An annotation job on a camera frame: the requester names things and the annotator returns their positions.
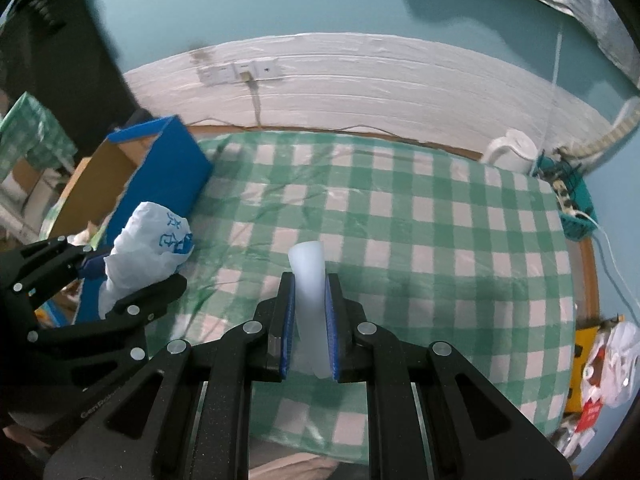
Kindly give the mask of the white wall socket strip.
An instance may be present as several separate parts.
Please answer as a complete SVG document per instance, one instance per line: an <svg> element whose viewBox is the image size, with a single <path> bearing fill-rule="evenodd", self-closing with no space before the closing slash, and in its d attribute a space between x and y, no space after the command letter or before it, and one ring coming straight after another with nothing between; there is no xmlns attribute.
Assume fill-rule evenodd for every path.
<svg viewBox="0 0 640 480"><path fill-rule="evenodd" d="M198 80L206 86L282 78L283 72L276 58L235 61L198 69Z"/></svg>

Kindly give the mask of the white power strip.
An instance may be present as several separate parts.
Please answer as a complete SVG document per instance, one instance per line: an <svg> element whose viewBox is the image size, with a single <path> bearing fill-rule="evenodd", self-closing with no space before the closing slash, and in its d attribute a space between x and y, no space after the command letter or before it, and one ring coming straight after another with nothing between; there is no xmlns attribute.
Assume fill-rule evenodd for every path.
<svg viewBox="0 0 640 480"><path fill-rule="evenodd" d="M566 214L573 218L579 216L580 210L572 199L572 196L570 196L570 191L566 187L564 181L562 179L552 180L551 187L554 192L559 211L561 211L562 214Z"/></svg>

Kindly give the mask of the white electric kettle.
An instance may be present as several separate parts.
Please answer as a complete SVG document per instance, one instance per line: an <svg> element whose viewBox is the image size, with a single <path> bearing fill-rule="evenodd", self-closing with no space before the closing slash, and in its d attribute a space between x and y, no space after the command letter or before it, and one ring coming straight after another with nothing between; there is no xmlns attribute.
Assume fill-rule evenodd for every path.
<svg viewBox="0 0 640 480"><path fill-rule="evenodd" d="M480 162L500 169L528 174L537 160L538 148L524 132L509 129L504 136L492 140Z"/></svg>

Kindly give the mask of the teal basket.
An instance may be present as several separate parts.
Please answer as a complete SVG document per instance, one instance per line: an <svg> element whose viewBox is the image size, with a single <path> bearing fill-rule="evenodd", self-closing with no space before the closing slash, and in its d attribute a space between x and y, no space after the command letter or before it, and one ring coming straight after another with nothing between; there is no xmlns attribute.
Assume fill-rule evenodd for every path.
<svg viewBox="0 0 640 480"><path fill-rule="evenodd" d="M580 242L590 236L598 220L582 176L582 164L541 152L534 176L551 185L565 237L572 242Z"/></svg>

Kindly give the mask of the green checkered tablecloth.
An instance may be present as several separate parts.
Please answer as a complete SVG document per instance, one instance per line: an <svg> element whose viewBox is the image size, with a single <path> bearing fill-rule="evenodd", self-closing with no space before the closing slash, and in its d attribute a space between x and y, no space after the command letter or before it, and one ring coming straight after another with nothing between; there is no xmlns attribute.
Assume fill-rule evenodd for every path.
<svg viewBox="0 0 640 480"><path fill-rule="evenodd" d="M186 292L148 328L202 344L274 296L318 240L343 294L398 338L450 342L543 433L559 427L575 321L548 183L398 142L329 133L203 139L214 172L190 226Z"/></svg>

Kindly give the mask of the blue cardboard box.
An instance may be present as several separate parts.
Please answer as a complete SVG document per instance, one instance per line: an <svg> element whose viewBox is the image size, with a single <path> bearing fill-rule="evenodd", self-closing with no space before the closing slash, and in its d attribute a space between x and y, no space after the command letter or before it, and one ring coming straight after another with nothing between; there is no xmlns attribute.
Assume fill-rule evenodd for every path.
<svg viewBox="0 0 640 480"><path fill-rule="evenodd" d="M108 255L116 236L142 202L157 203L188 220L214 166L177 116L154 119L109 134L66 185L44 237L77 235L88 226L103 233ZM106 281L82 280L77 323L100 318Z"/></svg>

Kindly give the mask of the yellow box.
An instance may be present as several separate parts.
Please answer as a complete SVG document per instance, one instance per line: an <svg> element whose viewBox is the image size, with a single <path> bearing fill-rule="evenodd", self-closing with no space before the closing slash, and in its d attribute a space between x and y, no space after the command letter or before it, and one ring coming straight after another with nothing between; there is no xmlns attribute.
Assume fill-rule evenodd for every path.
<svg viewBox="0 0 640 480"><path fill-rule="evenodd" d="M598 331L598 326L576 330L572 372L570 373L570 388L568 389L564 408L565 414L580 413L582 411L582 394L580 393L582 373L587 364L592 346L596 341Z"/></svg>

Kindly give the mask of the white red plastic bag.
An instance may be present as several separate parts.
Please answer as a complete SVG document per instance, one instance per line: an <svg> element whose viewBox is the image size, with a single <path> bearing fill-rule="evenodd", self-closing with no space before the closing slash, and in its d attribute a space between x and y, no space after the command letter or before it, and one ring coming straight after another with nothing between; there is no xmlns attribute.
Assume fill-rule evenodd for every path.
<svg viewBox="0 0 640 480"><path fill-rule="evenodd" d="M579 425L590 428L602 408L617 408L629 401L638 377L639 326L623 321L599 328L582 370Z"/></svg>

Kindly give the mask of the white blue printed plastic bag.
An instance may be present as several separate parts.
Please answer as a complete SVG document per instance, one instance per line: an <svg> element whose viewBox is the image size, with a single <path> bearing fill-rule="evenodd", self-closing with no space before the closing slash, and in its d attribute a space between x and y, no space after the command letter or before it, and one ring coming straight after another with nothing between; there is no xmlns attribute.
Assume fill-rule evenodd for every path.
<svg viewBox="0 0 640 480"><path fill-rule="evenodd" d="M118 300L176 273L193 248L186 218L157 203L140 203L104 258L106 281L99 291L100 318L106 318Z"/></svg>

